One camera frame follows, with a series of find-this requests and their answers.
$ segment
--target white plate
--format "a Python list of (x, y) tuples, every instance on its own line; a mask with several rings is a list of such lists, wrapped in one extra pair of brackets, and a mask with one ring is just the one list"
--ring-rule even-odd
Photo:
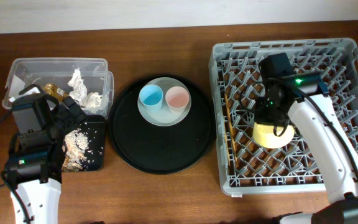
[[(137, 107), (139, 109), (140, 114), (146, 121), (148, 121), (154, 125), (157, 125), (157, 126), (165, 127), (165, 126), (171, 126), (171, 125), (177, 124), (187, 116), (187, 114), (189, 113), (190, 107), (191, 107), (191, 96), (190, 96), (189, 89), (187, 89), (187, 87), (182, 82), (180, 82), (174, 78), (162, 77), (162, 78), (153, 79), (153, 80), (149, 81), (146, 85), (149, 85), (149, 84), (158, 85), (162, 89), (162, 93), (163, 93), (162, 108), (159, 112), (149, 113), (146, 110), (146, 108), (144, 107), (144, 105), (142, 104), (142, 102), (140, 102), (140, 99), (138, 97), (137, 98)], [(186, 109), (184, 110), (184, 112), (182, 114), (171, 113), (171, 111), (168, 109), (167, 102), (165, 101), (165, 94), (171, 87), (174, 87), (174, 86), (183, 87), (189, 93), (189, 103), (187, 104)]]

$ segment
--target dish rack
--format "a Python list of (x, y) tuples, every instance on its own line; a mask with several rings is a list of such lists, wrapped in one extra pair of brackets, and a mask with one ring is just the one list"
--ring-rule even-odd
[(339, 122), (358, 154), (358, 48), (348, 38), (216, 44), (209, 78), (216, 116), (221, 190), (226, 195), (281, 194), (325, 190), (307, 142), (299, 132), (277, 149), (252, 138), (255, 99), (265, 95), (258, 63), (286, 53), (294, 72), (320, 72)]

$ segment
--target black plate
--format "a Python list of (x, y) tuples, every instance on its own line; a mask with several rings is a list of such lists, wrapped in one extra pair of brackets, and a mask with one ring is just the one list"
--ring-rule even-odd
[[(140, 89), (160, 77), (176, 78), (191, 95), (189, 113), (173, 126), (150, 124), (137, 108)], [(174, 75), (157, 75), (131, 84), (115, 99), (109, 117), (109, 135), (116, 152), (130, 166), (151, 174), (170, 174), (193, 165), (215, 136), (211, 101), (192, 82)]]

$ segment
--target white wall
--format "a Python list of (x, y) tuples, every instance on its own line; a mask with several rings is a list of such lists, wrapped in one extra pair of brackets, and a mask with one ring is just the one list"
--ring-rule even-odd
[(0, 33), (358, 19), (358, 0), (0, 0)]

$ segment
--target blue cup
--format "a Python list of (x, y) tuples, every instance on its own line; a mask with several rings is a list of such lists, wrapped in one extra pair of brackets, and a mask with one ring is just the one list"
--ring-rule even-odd
[(162, 95), (162, 89), (158, 85), (150, 84), (141, 89), (139, 99), (148, 112), (156, 113), (162, 107)]

